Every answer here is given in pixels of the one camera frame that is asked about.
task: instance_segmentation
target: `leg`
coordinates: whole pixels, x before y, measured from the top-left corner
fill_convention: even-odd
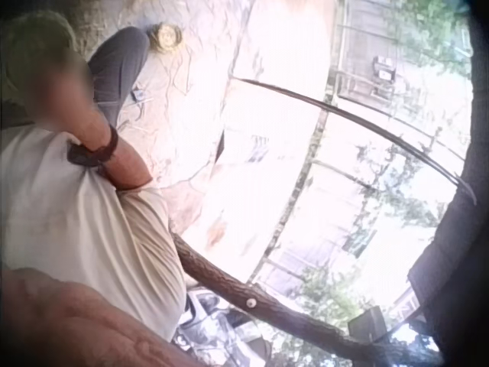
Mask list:
[[[138,28],[120,30],[105,41],[89,61],[95,101],[108,123],[117,117],[147,59],[150,41]]]

